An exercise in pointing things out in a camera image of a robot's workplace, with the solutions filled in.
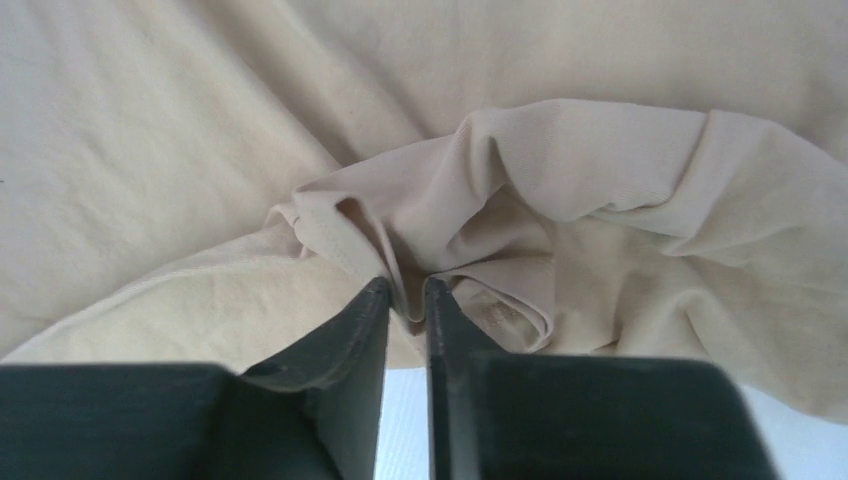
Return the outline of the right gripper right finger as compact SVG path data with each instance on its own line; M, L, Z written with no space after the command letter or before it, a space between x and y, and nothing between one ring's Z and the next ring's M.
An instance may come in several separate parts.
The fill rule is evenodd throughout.
M774 479L712 364L510 353L425 286L434 479Z

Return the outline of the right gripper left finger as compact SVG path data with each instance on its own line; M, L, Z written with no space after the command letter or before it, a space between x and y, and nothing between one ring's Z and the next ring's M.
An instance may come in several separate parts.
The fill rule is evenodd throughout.
M1 370L5 479L370 479L391 290L235 373L210 363Z

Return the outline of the beige t shirt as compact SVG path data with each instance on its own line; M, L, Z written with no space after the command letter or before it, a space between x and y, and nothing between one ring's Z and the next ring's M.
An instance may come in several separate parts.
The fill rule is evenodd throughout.
M5 1L1 359L710 360L847 419L843 1Z

